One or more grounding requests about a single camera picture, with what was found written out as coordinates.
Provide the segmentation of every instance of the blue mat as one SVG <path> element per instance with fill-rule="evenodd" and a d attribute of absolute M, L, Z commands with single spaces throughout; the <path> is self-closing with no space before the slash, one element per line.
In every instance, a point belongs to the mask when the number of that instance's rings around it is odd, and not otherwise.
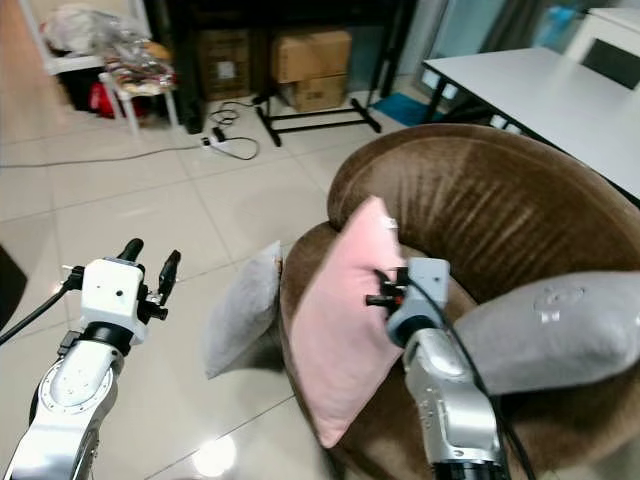
<path fill-rule="evenodd" d="M 428 107 L 428 105 L 407 97 L 403 93 L 391 94 L 372 106 L 407 127 L 420 125 L 424 121 Z M 440 115 L 436 112 L 435 119 L 437 120 Z"/>

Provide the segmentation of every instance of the black cable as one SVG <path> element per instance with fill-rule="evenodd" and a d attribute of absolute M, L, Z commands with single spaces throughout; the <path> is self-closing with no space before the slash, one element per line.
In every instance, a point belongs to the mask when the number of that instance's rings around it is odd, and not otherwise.
<path fill-rule="evenodd" d="M 230 127 L 231 125 L 233 125 L 233 122 L 240 118 L 240 114 L 237 112 L 237 110 L 234 110 L 233 108 L 226 108 L 227 105 L 240 105 L 242 107 L 253 107 L 252 104 L 249 103 L 242 103 L 242 102 L 236 102 L 235 100 L 227 100 L 224 101 L 220 104 L 220 108 L 218 108 L 218 110 L 215 110 L 213 112 L 211 112 L 209 114 L 209 120 L 211 120 L 211 122 L 213 122 L 218 128 L 222 129 L 223 126 L 225 127 Z M 225 114 L 226 116 L 223 115 L 223 117 L 221 118 L 216 118 L 216 115 L 220 115 L 220 114 Z M 253 139 L 253 138 L 249 138 L 249 137 L 229 137 L 226 139 L 226 142 L 229 141 L 233 141 L 233 140 L 244 140 L 244 141 L 248 141 L 251 142 L 255 145 L 256 150 L 253 154 L 249 155 L 248 157 L 243 157 L 241 155 L 237 155 L 235 153 L 232 152 L 228 152 L 220 147 L 216 147 L 214 145 L 209 145 L 209 147 L 211 147 L 213 150 L 216 150 L 217 152 L 221 153 L 222 155 L 226 155 L 228 157 L 231 158 L 235 158 L 236 160 L 253 160 L 254 158 L 256 158 L 259 154 L 260 154 L 260 143 Z M 177 152 L 177 151 L 182 151 L 182 150 L 193 150 L 196 148 L 202 148 L 201 145 L 190 145 L 188 147 L 168 147 L 168 148 L 161 148 L 158 150 L 152 150 L 150 152 L 144 152 L 144 153 L 137 153 L 135 155 L 128 155 L 126 157 L 116 157 L 116 158 L 95 158 L 95 159 L 90 159 L 90 160 L 66 160 L 66 161 L 61 161 L 61 162 L 50 162 L 50 163 L 38 163 L 38 164 L 26 164 L 26 165 L 0 165 L 0 171 L 2 171 L 3 169 L 7 168 L 7 169 L 16 169 L 16 168 L 44 168 L 44 167 L 60 167 L 63 165 L 83 165 L 83 164 L 89 164 L 89 163 L 111 163 L 111 162 L 123 162 L 126 160 L 135 160 L 137 158 L 142 158 L 142 157 L 148 157 L 149 155 L 155 155 L 156 153 L 163 153 L 163 152 Z"/>
<path fill-rule="evenodd" d="M 238 118 L 240 118 L 238 111 L 233 108 L 226 108 L 227 105 L 240 105 L 241 107 L 247 108 L 252 108 L 254 106 L 251 103 L 236 102 L 235 100 L 226 100 L 222 102 L 218 109 L 211 112 L 208 117 L 214 126 L 219 127 L 222 130 L 230 127 Z"/>
<path fill-rule="evenodd" d="M 229 105 L 240 105 L 241 107 L 247 108 L 252 108 L 254 106 L 252 103 L 226 100 L 220 104 L 217 110 L 214 110 L 209 114 L 209 116 L 207 117 L 208 120 L 213 124 L 214 130 L 218 130 L 218 135 L 221 135 L 224 138 L 224 142 L 221 143 L 227 143 L 234 140 L 244 140 L 254 144 L 256 148 L 255 152 L 248 157 L 242 157 L 240 155 L 236 155 L 235 153 L 228 152 L 220 147 L 216 147 L 213 144 L 210 144 L 208 146 L 224 155 L 235 158 L 237 160 L 253 160 L 260 154 L 260 143 L 256 139 L 249 137 L 226 137 L 224 133 L 222 133 L 223 130 L 231 127 L 235 123 L 235 121 L 240 118 L 240 113 L 238 113 L 238 111 L 234 108 L 228 108 Z"/>
<path fill-rule="evenodd" d="M 27 165 L 1 165 L 0 171 L 5 168 L 43 168 L 43 167 L 59 167 L 61 165 L 77 165 L 77 164 L 85 164 L 85 163 L 109 163 L 109 162 L 122 162 L 125 160 L 135 160 L 136 158 L 147 157 L 149 155 L 154 155 L 156 153 L 162 152 L 176 152 L 180 150 L 193 150 L 194 148 L 202 148 L 200 145 L 191 145 L 188 147 L 168 147 L 161 148 L 159 150 L 153 150 L 151 152 L 137 153 L 135 155 L 129 155 L 127 157 L 117 157 L 117 158 L 96 158 L 91 160 L 66 160 L 62 162 L 51 162 L 51 163 L 39 163 L 39 164 L 27 164 Z"/>
<path fill-rule="evenodd" d="M 70 290 L 69 286 L 65 283 L 62 284 L 60 290 L 54 293 L 46 302 L 36 308 L 33 312 L 27 315 L 25 318 L 16 323 L 13 327 L 11 327 L 7 332 L 0 336 L 0 346 L 7 343 L 11 338 L 13 338 L 17 333 L 19 333 L 23 328 L 27 327 L 31 324 L 36 318 L 42 315 L 44 312 L 49 310 L 58 300 L 64 297 L 64 294 Z"/>
<path fill-rule="evenodd" d="M 514 430 L 511 423 L 507 421 L 507 419 L 504 417 L 498 404 L 494 401 L 494 399 L 489 394 L 489 390 L 487 389 L 487 386 L 484 383 L 482 376 L 480 375 L 480 371 L 478 370 L 478 367 L 473 361 L 473 358 L 471 358 L 471 354 L 469 353 L 469 351 L 467 350 L 467 347 L 464 345 L 464 342 L 458 335 L 458 332 L 454 328 L 453 323 L 451 323 L 451 320 L 449 320 L 449 318 L 444 313 L 442 308 L 440 308 L 440 305 L 438 305 L 436 301 L 433 298 L 431 298 L 431 296 L 417 282 L 415 282 L 412 278 L 409 278 L 409 283 L 411 284 L 411 286 L 413 286 L 416 290 L 420 292 L 420 294 L 425 298 L 425 300 L 429 303 L 429 305 L 431 305 L 431 307 L 436 311 L 436 313 L 440 317 L 440 321 L 446 326 L 447 333 L 449 333 L 453 337 L 453 339 L 456 341 L 456 343 L 460 347 L 460 351 L 464 355 L 467 363 L 469 364 L 469 367 L 471 368 L 471 371 L 476 381 L 476 385 L 478 386 L 480 391 L 482 391 L 482 393 L 491 402 L 491 406 L 493 407 L 493 410 L 498 420 L 498 425 L 502 426 L 506 430 L 507 438 L 509 438 L 511 447 L 514 449 L 514 452 L 516 453 L 516 457 L 518 457 L 518 461 L 522 465 L 522 468 L 524 469 L 525 474 L 527 475 L 527 479 L 535 480 L 536 476 L 535 476 L 535 473 L 533 472 L 533 467 L 531 466 L 529 455 L 527 455 L 527 451 L 525 450 L 524 445 L 522 445 L 522 441 L 520 440 L 520 437 Z M 506 455 L 506 451 L 504 449 L 504 444 L 502 441 L 502 435 L 498 435 L 498 441 L 500 442 L 500 449 L 503 452 L 502 457 L 503 457 L 503 462 L 505 467 L 505 473 L 509 478 L 510 477 L 509 465 L 507 462 L 507 455 Z"/>
<path fill-rule="evenodd" d="M 229 137 L 226 139 L 226 141 L 224 143 L 230 142 L 231 140 L 247 140 L 249 142 L 252 142 L 255 147 L 256 147 L 256 151 L 254 153 L 252 153 L 251 155 L 249 155 L 248 157 L 241 157 L 240 155 L 236 155 L 235 153 L 231 153 L 228 152 L 226 150 L 223 150 L 220 147 L 216 147 L 215 145 L 207 145 L 209 148 L 213 148 L 214 150 L 222 153 L 223 155 L 227 155 L 228 157 L 231 158 L 235 158 L 237 160 L 253 160 L 254 158 L 256 158 L 259 154 L 260 154 L 260 143 L 258 143 L 257 140 L 254 140 L 253 138 L 249 138 L 249 137 Z"/>

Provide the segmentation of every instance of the brown upholstery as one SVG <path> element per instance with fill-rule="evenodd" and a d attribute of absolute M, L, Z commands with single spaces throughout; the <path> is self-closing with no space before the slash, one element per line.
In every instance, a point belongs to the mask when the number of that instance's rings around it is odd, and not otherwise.
<path fill-rule="evenodd" d="M 281 330 L 294 382 L 287 327 L 335 235 L 369 195 L 385 200 L 402 244 L 451 263 L 461 285 L 450 291 L 453 319 L 474 299 L 541 278 L 640 269 L 640 212 L 563 153 L 470 125 L 386 135 L 344 163 L 329 193 L 329 222 L 305 234 L 285 263 Z M 589 386 L 508 396 L 504 408 L 536 471 L 596 460 L 640 432 L 640 366 Z M 399 366 L 332 453 L 371 478 L 430 478 Z"/>

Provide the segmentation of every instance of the cardboard box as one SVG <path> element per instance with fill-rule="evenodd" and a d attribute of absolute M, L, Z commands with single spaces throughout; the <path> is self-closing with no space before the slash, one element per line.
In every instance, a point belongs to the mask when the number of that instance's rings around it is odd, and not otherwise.
<path fill-rule="evenodd" d="M 346 85 L 346 75 L 310 78 L 282 85 L 281 93 L 297 111 L 310 112 L 342 105 Z"/>
<path fill-rule="evenodd" d="M 345 30 L 282 35 L 273 44 L 273 76 L 278 83 L 347 73 L 351 35 Z"/>
<path fill-rule="evenodd" d="M 248 30 L 200 33 L 200 73 L 207 100 L 249 95 L 249 44 Z"/>

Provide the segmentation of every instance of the robotic arm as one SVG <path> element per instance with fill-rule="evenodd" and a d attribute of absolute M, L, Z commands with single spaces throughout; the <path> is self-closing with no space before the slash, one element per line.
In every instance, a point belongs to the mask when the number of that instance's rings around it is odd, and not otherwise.
<path fill-rule="evenodd" d="M 72 269 L 63 288 L 82 290 L 84 330 L 67 333 L 59 359 L 40 381 L 29 429 L 4 480 L 88 478 L 124 358 L 132 344 L 144 342 L 151 317 L 166 318 L 163 306 L 176 281 L 180 253 L 174 250 L 157 291 L 150 292 L 143 283 L 145 269 L 136 263 L 142 247 L 142 240 L 133 239 L 117 257 Z"/>
<path fill-rule="evenodd" d="M 405 349 L 406 384 L 416 401 L 427 458 L 436 480 L 498 480 L 506 466 L 496 416 L 470 365 L 445 332 L 439 313 L 446 303 L 449 264 L 412 258 L 392 282 L 376 272 L 379 295 L 367 305 L 389 312 L 387 332 Z"/>

